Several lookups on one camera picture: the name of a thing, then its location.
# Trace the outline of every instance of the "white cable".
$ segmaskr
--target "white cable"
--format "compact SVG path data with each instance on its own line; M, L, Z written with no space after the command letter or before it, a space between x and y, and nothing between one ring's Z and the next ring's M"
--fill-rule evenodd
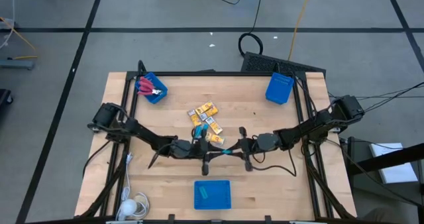
M130 178L128 175L128 166L130 161L133 159L131 153L127 155L127 161L125 166L125 176L127 177L127 187L123 188L121 199L122 203L119 206L118 213L116 216L116 220L123 221L127 216L138 217L138 219L143 219L147 216L148 211L150 209L150 204L148 202L148 198L144 193L138 192L133 199L129 199L129 195L131 192ZM143 197L146 203L142 201L135 201L136 197Z
M12 28L15 28L15 0L12 0L12 16L13 16L13 24L12 24ZM7 36L6 40L4 41L4 43L0 46L0 49L2 47L4 47L4 45L7 44L7 41L9 41L9 38L12 36L13 34L13 29L11 29L11 32L9 33L9 35Z

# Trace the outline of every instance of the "red pliers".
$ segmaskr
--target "red pliers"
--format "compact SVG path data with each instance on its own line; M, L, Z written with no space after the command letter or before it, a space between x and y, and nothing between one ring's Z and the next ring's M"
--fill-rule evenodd
M141 77L140 81L136 83L139 95L159 95L162 90L156 89L153 83L147 78Z

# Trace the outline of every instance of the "blue tray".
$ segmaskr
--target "blue tray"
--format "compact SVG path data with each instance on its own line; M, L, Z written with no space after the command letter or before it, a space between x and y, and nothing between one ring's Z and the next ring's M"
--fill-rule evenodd
M153 95L144 96L150 103L156 104L162 98L164 98L166 94L168 94L168 88L152 72L147 73L144 77L150 80L156 89L159 89L162 91L162 93L159 95L153 94Z
M293 78L274 72L270 84L266 89L266 99L280 105L286 103L289 99L290 92L292 92L293 83Z
M231 189L228 180L195 181L194 209L231 209Z

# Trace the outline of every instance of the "gray floor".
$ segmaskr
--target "gray floor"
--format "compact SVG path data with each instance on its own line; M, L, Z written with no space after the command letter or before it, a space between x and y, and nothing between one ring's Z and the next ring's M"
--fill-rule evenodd
M93 1L16 0L17 22L28 28L83 28ZM293 27L302 3L303 0L262 0L257 26ZM410 27L424 27L423 0L398 3ZM11 16L10 4L11 0L0 0L1 16ZM249 27L256 6L257 0L242 0L237 6L220 0L101 0L93 26ZM401 25L390 0L310 0L301 27ZM292 33L256 34L264 43L265 55L287 58ZM80 33L23 35L37 47L36 68L0 70L0 87L11 89L15 96L0 123L3 223L15 222L81 39ZM239 36L239 32L91 33L27 221L73 216L81 169L92 139L85 125L99 107L109 72L135 70L139 59L153 71L239 71ZM424 34L414 36L424 46ZM258 50L249 39L243 47L252 52ZM31 54L17 36L0 50L0 58ZM424 72L404 33L299 33L292 60L327 69L327 85L335 95L374 95L424 80ZM424 95L424 89L411 91L410 95ZM367 107L377 101L369 99L362 104ZM422 104L422 98L395 99L366 114L342 137L415 145L424 139ZM374 207L390 206L408 216L409 223L417 222L415 208L407 204L358 190L354 199L359 215Z

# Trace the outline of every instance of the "wooden tabletop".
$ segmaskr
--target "wooden tabletop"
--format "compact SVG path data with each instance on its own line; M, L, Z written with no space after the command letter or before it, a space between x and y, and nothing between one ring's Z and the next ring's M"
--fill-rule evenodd
M103 102L121 103L125 75L126 73L118 72L109 74ZM147 102L143 96L138 97L135 114L139 123L159 135L178 135L180 139L191 140L193 124L187 111L209 100L219 109L214 119L223 128L220 135L225 137L224 148L232 146L239 139L240 126L246 128L248 136L252 136L298 125L293 93L284 105L277 105L265 99L270 77L159 78L168 87L168 95L155 105ZM323 75L308 73L307 82L317 109L326 108L329 105L329 97ZM304 117L307 117L303 92L300 92L300 97ZM337 135L334 134L329 134L329 139L338 141ZM94 135L90 155L104 142L105 133ZM154 152L145 142L132 138L130 151L134 158L129 166L130 197L137 192L148 196L151 206L146 219L167 219L169 214L175 214L176 219L185 220L264 220L265 215L271 215L273 220L314 220L305 161L300 153L300 146L300 143L296 144L291 150L297 177L277 168L246 172L244 162L232 156L213 159L209 164L209 175L202 176L199 160L160 157L151 169L147 169ZM104 187L111 147L110 145L96 156L87 167L76 215L83 213ZM346 210L356 215L340 148L326 142L321 145L321 152L328 186ZM290 170L293 168L287 151L269 152L263 164L255 164L255 161L253 163L257 167L278 164ZM232 209L194 210L193 183L196 180L230 180ZM325 216L322 193L318 185L317 189L321 215ZM109 199L108 214L112 214L114 199L115 188Z

